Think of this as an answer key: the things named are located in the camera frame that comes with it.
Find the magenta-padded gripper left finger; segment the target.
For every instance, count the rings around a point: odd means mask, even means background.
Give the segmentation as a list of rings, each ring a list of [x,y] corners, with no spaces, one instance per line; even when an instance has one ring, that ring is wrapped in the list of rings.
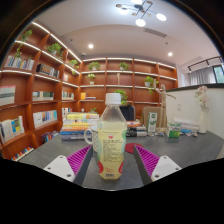
[[[92,156],[93,147],[89,145],[69,156],[59,155],[44,170],[81,186]]]

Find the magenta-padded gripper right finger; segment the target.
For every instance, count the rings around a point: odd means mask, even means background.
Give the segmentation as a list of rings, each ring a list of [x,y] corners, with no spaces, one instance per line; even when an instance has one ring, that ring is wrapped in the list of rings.
[[[133,154],[144,185],[181,170],[167,155],[157,156],[138,145],[134,146]]]

